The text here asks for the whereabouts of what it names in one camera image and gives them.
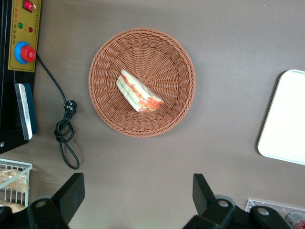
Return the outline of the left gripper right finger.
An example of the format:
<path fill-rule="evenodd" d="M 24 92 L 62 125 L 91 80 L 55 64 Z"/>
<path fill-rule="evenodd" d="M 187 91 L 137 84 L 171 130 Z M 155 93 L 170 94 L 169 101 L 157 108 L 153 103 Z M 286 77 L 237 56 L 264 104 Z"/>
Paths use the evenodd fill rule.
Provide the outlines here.
<path fill-rule="evenodd" d="M 225 198 L 216 198 L 202 174 L 193 175 L 193 202 L 197 210 L 185 229 L 249 229 L 249 214 Z"/>

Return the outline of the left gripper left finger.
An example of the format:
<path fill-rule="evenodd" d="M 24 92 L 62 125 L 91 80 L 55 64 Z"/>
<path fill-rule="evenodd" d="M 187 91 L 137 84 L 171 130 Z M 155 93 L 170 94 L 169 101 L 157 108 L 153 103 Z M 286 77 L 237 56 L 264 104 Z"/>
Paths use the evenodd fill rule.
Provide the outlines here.
<path fill-rule="evenodd" d="M 73 174 L 51 197 L 27 208 L 31 229 L 68 229 L 69 222 L 85 198 L 84 174 Z"/>

